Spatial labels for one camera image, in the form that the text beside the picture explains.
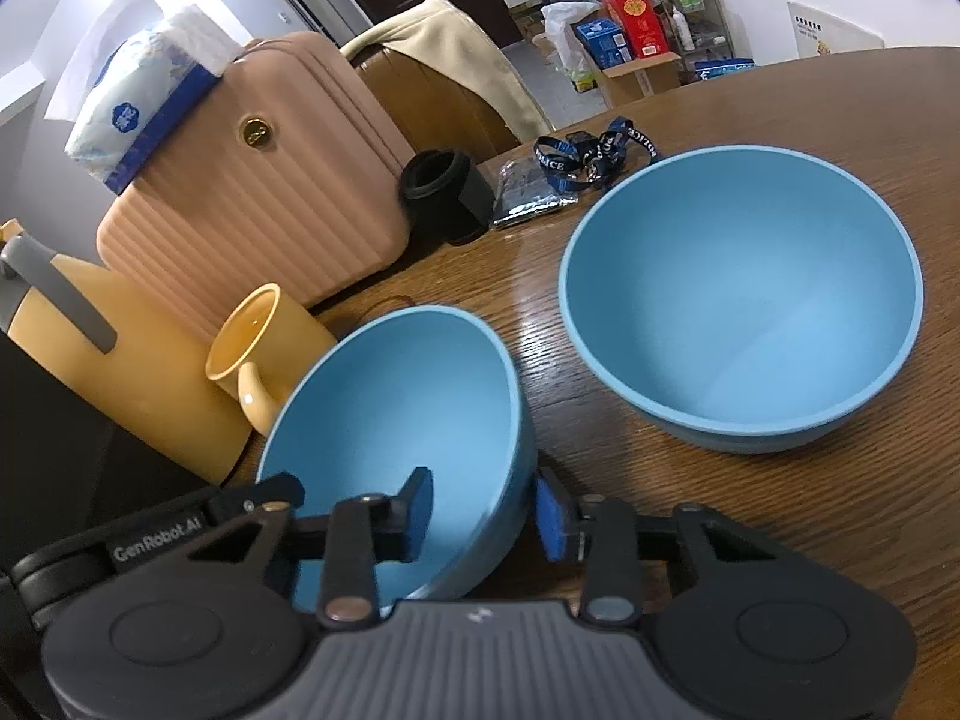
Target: tiled floor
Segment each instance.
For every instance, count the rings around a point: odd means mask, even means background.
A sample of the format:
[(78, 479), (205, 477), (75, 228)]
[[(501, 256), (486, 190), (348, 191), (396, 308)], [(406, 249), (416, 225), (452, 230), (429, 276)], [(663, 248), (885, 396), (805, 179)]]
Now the tiled floor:
[(578, 94), (570, 79), (557, 70), (559, 63), (547, 62), (536, 46), (524, 41), (507, 46), (503, 52), (554, 127), (582, 122), (607, 109), (599, 89)]

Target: red box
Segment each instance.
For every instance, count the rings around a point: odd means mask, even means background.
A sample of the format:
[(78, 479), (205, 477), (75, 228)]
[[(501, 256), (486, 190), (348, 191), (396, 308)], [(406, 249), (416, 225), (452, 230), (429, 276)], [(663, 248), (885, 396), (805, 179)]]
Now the red box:
[(637, 59), (669, 52), (669, 43), (650, 0), (599, 1), (607, 6), (610, 17), (623, 28)]

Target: table surface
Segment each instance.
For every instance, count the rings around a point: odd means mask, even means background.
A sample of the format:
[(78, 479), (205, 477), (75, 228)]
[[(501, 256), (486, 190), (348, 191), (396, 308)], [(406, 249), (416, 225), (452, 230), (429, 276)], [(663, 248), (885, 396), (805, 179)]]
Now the table surface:
[[(920, 640), (899, 720), (960, 716), (960, 50), (848, 53), (747, 71), (625, 105), (666, 153), (766, 143), (833, 162), (872, 186), (913, 238), (925, 278), (920, 339), (889, 388), (810, 447), (746, 458), (646, 424), (587, 370), (563, 331), (560, 255), (596, 196), (466, 247), (442, 247), (320, 311), (344, 335), (384, 298), (483, 317), (520, 369), (539, 446), (574, 491), (647, 514), (695, 500), (838, 569), (897, 604)], [(613, 112), (570, 129), (601, 131)], [(632, 159), (642, 149), (632, 148)], [(495, 175), (505, 159), (484, 165)], [(701, 180), (709, 182), (709, 176)], [(656, 567), (652, 578), (659, 579)], [(474, 594), (575, 597), (528, 529)], [(662, 603), (664, 599), (655, 600)]]

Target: pink suitcase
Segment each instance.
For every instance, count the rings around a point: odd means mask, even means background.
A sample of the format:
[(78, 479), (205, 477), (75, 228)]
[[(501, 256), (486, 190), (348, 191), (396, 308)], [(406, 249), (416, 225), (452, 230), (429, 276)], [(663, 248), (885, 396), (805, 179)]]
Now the pink suitcase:
[(212, 338), (255, 288), (312, 305), (390, 265), (413, 150), (328, 39), (248, 50), (104, 217), (100, 256)]

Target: blue bowl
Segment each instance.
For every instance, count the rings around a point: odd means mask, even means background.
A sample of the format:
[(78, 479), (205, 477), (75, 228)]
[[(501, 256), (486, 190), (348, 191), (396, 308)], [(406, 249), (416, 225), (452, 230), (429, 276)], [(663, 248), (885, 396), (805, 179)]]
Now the blue bowl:
[(917, 253), (889, 207), (823, 160), (722, 146), (603, 197), (560, 265), (590, 369), (695, 445), (776, 452), (880, 392), (920, 329)]
[[(459, 598), (510, 550), (526, 517), (536, 442), (510, 354), (480, 319), (424, 306), (345, 338), (280, 413), (260, 477), (304, 484), (302, 517), (344, 498), (396, 493), (434, 476), (433, 517), (416, 562), (376, 568), (380, 601)], [(314, 610), (323, 562), (303, 562), (294, 595)]]

